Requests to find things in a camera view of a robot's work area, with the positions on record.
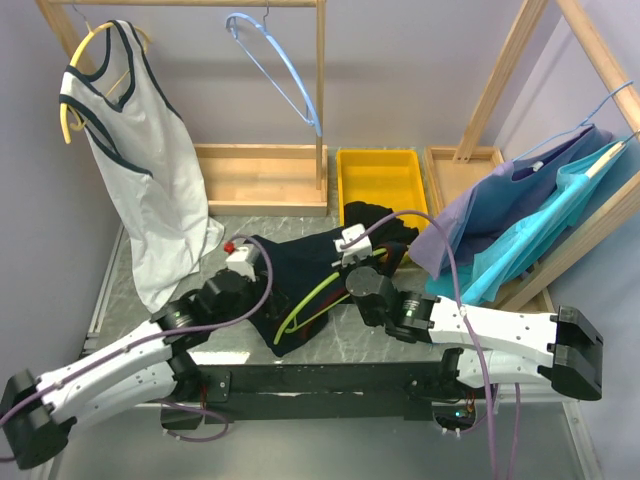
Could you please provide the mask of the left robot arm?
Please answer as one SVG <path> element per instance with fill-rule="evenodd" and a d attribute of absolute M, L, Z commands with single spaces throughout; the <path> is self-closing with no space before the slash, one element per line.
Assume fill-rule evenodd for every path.
<path fill-rule="evenodd" d="M 201 381 L 190 349 L 243 320 L 274 320 L 286 302 L 267 273 L 250 278 L 224 269 L 93 354 L 40 375 L 14 374 L 1 400 L 6 462 L 33 469 L 84 427 L 141 403 L 193 399 Z"/>

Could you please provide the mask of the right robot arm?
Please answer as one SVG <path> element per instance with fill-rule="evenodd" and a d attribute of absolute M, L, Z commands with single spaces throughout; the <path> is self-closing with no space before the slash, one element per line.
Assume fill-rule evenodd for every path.
<path fill-rule="evenodd" d="M 520 313 L 462 305 L 429 294 L 401 291 L 367 260 L 371 249 L 341 251 L 345 287 L 364 323 L 406 343 L 452 345 L 438 374 L 440 391 L 460 398 L 493 384 L 549 384 L 584 401 L 602 397 L 604 340 L 574 308 Z"/>

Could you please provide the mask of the navy tank top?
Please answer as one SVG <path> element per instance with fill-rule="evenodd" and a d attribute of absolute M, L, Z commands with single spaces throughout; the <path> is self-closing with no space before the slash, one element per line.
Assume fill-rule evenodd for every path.
<path fill-rule="evenodd" d="M 334 241 L 342 236 L 340 227 L 277 243 L 256 235 L 266 250 L 273 268 L 273 295 L 249 321 L 278 357 L 302 347 L 317 336 L 329 321 L 327 307 L 337 305 L 347 294 L 344 280 L 337 278 L 304 305 L 289 326 L 296 330 L 278 335 L 288 315 L 322 281 L 335 272 L 339 260 Z"/>

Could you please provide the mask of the green hanger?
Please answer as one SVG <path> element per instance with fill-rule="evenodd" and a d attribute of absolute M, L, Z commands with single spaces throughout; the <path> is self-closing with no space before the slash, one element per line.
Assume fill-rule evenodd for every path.
<path fill-rule="evenodd" d="M 398 249 L 400 263 L 407 250 L 397 242 L 387 242 L 379 247 Z M 322 280 L 313 281 L 309 290 L 288 309 L 287 317 L 279 323 L 273 334 L 267 336 L 277 356 L 282 357 L 313 338 L 326 325 L 328 311 L 349 299 L 345 282 L 353 269 L 334 271 L 331 267 Z"/>

